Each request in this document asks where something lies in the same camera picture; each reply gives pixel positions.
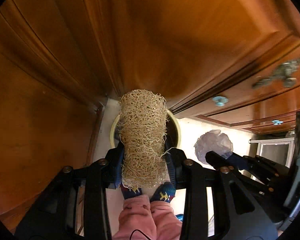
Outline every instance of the white frame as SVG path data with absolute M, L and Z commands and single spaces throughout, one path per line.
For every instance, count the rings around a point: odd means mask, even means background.
M 286 167 L 290 167 L 292 162 L 292 156 L 294 151 L 294 137 L 290 138 L 281 138 L 281 139 L 270 139 L 270 140 L 249 140 L 249 143 L 258 143 L 256 155 L 262 156 L 262 148 L 264 145 L 280 145 L 280 144 L 289 144 Z

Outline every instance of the white floor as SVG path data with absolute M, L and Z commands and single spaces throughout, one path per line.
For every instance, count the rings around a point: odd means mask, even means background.
M 104 158 L 107 151 L 111 148 L 110 145 L 110 129 L 112 123 L 120 111 L 120 106 L 117 101 L 109 99 L 104 116 L 101 123 L 101 128 L 98 136 L 98 141 L 96 145 L 94 161 Z M 249 139 L 252 138 L 251 133 L 239 131 L 235 129 L 220 127 L 208 123 L 204 123 L 198 120 L 193 120 L 190 118 L 178 119 L 180 129 L 181 129 L 181 144 L 180 149 L 182 149 L 186 157 L 199 162 L 194 153 L 194 144 L 197 139 L 204 133 L 219 129 L 223 133 L 226 133 L 233 143 L 234 152 L 243 156 L 249 153 Z M 209 165 L 204 165 L 199 162 L 205 168 L 212 169 Z M 155 189 L 143 189 L 143 193 L 151 195 Z M 107 204 L 108 204 L 108 214 L 112 234 L 116 233 L 119 228 L 118 217 L 122 211 L 123 196 L 121 190 L 111 190 L 107 189 Z M 184 204 L 185 204 L 186 190 L 177 190 L 176 197 L 171 201 L 171 206 L 174 209 L 175 214 L 183 214 Z M 211 189 L 207 189 L 208 195 L 208 217 L 209 219 L 213 215 L 213 205 L 212 205 L 212 194 Z

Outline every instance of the light blue drawer knob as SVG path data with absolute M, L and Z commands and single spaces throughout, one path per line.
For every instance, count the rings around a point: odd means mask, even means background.
M 279 121 L 279 120 L 273 120 L 271 122 L 273 123 L 273 125 L 279 125 L 283 123 L 283 121 Z
M 213 97 L 212 100 L 216 103 L 216 106 L 224 106 L 229 100 L 222 96 Z

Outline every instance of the patterned sock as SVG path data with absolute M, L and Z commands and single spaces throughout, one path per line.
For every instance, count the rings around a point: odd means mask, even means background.
M 170 181 L 166 181 L 160 185 L 154 192 L 150 202 L 152 201 L 165 201 L 170 203 L 176 194 L 176 188 Z
M 121 184 L 120 188 L 124 199 L 133 198 L 142 195 L 142 190 L 139 187 L 127 188 Z

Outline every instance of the plastic bag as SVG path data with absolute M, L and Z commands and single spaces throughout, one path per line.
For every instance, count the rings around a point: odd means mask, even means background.
M 208 164 L 205 158 L 207 152 L 214 151 L 227 159 L 232 155 L 233 144 L 225 133 L 221 133 L 221 130 L 211 130 L 197 139 L 194 149 L 198 160 Z

